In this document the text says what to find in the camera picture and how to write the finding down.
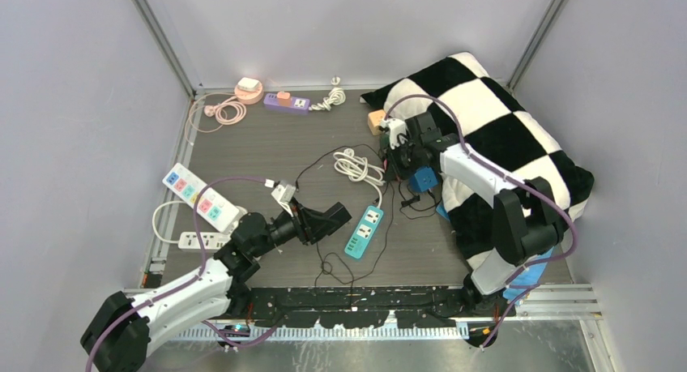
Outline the blue cube socket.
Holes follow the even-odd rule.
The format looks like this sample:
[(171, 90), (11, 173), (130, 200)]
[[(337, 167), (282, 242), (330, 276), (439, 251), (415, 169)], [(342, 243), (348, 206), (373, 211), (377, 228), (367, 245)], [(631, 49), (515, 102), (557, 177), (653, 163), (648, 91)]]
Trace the blue cube socket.
[(438, 185), (437, 175), (430, 167), (419, 168), (409, 178), (409, 187), (416, 193), (424, 193)]

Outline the teal usb power strip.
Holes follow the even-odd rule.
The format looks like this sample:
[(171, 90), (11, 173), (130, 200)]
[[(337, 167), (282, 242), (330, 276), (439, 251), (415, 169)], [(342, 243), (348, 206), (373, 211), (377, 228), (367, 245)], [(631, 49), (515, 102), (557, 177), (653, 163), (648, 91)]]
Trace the teal usb power strip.
[(382, 209), (376, 206), (368, 206), (345, 245), (343, 252), (351, 258), (361, 259), (372, 241), (383, 216), (384, 212)]

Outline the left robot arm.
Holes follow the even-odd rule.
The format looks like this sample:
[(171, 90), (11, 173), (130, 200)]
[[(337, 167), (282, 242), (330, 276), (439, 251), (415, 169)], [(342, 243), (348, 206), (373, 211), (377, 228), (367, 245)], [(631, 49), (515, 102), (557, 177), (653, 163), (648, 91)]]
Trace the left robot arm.
[(296, 199), (271, 220), (257, 212), (245, 214), (229, 241), (199, 268), (145, 293), (108, 296), (80, 339), (88, 355), (85, 369), (137, 371), (184, 330), (222, 314), (240, 318), (250, 302), (246, 282), (260, 268), (259, 257), (292, 239), (313, 245), (350, 219), (340, 202), (320, 212)]

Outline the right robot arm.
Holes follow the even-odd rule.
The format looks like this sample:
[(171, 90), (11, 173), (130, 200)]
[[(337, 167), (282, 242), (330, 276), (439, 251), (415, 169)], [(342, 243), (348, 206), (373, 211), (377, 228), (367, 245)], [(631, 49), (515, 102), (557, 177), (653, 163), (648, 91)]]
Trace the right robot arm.
[(405, 121), (385, 117), (379, 128), (386, 138), (382, 150), (386, 175), (409, 179), (424, 167), (465, 184), (493, 210), (492, 250), (466, 276), (459, 299), (467, 312), (483, 315), (533, 257), (561, 242), (565, 212), (556, 207), (553, 189), (542, 177), (513, 177), (457, 134), (443, 135), (430, 113)]

